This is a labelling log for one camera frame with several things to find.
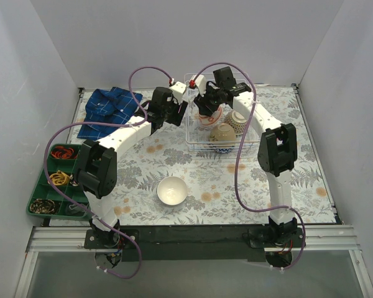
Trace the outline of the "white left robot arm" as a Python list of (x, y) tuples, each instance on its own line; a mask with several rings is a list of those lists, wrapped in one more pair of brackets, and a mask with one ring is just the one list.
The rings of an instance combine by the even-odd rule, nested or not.
[(120, 240), (110, 193), (117, 182), (118, 159), (142, 139), (151, 136), (164, 123), (179, 126), (188, 103), (183, 100), (186, 84), (154, 89), (152, 99), (136, 110), (125, 127), (97, 141), (85, 141), (79, 150), (74, 178), (88, 199), (91, 226), (100, 230), (98, 240), (114, 248)]

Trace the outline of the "brown lattice pattern bowl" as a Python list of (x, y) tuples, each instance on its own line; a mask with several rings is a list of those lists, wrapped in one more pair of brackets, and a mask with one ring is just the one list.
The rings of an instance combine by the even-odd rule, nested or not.
[(224, 123), (230, 125), (237, 136), (242, 135), (247, 124), (247, 120), (235, 110), (231, 110), (224, 118)]

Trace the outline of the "blue zigzag pattern bowl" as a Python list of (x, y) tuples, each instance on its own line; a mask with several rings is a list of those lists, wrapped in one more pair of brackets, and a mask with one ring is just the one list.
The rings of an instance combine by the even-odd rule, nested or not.
[(234, 147), (218, 147), (214, 149), (216, 153), (219, 154), (228, 154), (231, 153), (234, 150)]

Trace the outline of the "plain white bowl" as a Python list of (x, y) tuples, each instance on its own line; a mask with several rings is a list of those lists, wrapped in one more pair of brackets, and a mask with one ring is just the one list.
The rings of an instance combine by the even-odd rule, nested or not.
[(236, 134), (232, 126), (222, 123), (214, 127), (209, 135), (210, 144), (217, 147), (231, 147), (235, 144)]
[(159, 200), (165, 205), (176, 206), (187, 198), (188, 187), (183, 179), (169, 176), (159, 182), (157, 195)]

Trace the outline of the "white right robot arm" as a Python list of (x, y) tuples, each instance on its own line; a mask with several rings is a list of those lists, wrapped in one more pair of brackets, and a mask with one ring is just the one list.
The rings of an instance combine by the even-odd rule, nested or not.
[(292, 238), (290, 227), (295, 228), (301, 219), (292, 207), (291, 173), (297, 160), (297, 130), (293, 124), (276, 119), (257, 100), (257, 91), (250, 78), (237, 83), (232, 70), (235, 65), (220, 62), (214, 71), (214, 87), (201, 71), (191, 77), (189, 87), (198, 90), (195, 104), (200, 112), (211, 115), (215, 108), (227, 104), (246, 119), (246, 129), (253, 128), (260, 137), (257, 160), (266, 173), (271, 206), (269, 224), (270, 242), (286, 245)]

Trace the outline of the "red floral pattern bowl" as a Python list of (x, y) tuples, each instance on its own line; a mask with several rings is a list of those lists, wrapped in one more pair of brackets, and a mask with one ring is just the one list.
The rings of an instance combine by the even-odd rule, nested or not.
[(205, 116), (205, 115), (198, 115), (198, 118), (201, 122), (201, 125), (203, 126), (210, 126), (216, 123), (223, 114), (223, 108), (221, 106), (218, 107), (218, 109), (211, 115), (211, 116)]

